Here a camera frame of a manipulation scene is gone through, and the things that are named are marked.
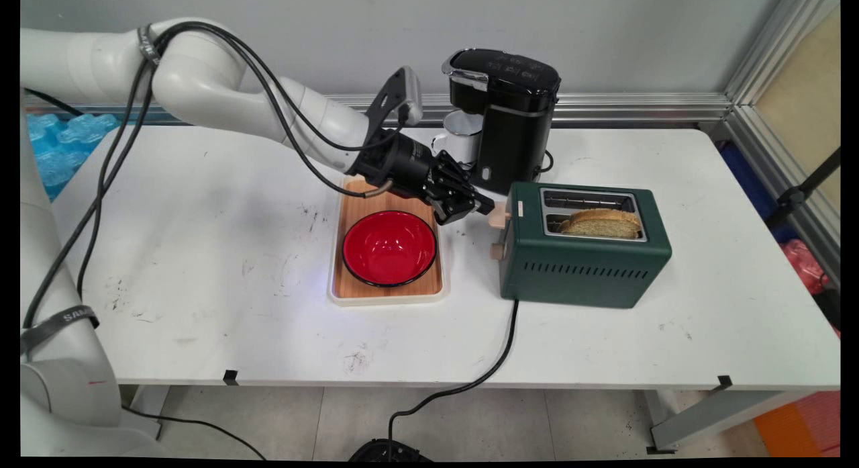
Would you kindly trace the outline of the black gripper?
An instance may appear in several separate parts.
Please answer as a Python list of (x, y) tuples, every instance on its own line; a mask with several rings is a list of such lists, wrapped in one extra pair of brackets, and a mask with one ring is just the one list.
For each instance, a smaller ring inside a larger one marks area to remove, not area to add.
[(448, 152), (434, 154), (429, 147), (391, 129), (380, 129), (370, 138), (380, 146), (357, 152), (348, 173), (362, 175), (366, 183), (382, 187), (406, 199), (432, 201), (439, 226), (461, 220), (472, 213), (489, 215), (496, 207), (470, 183), (470, 172)]

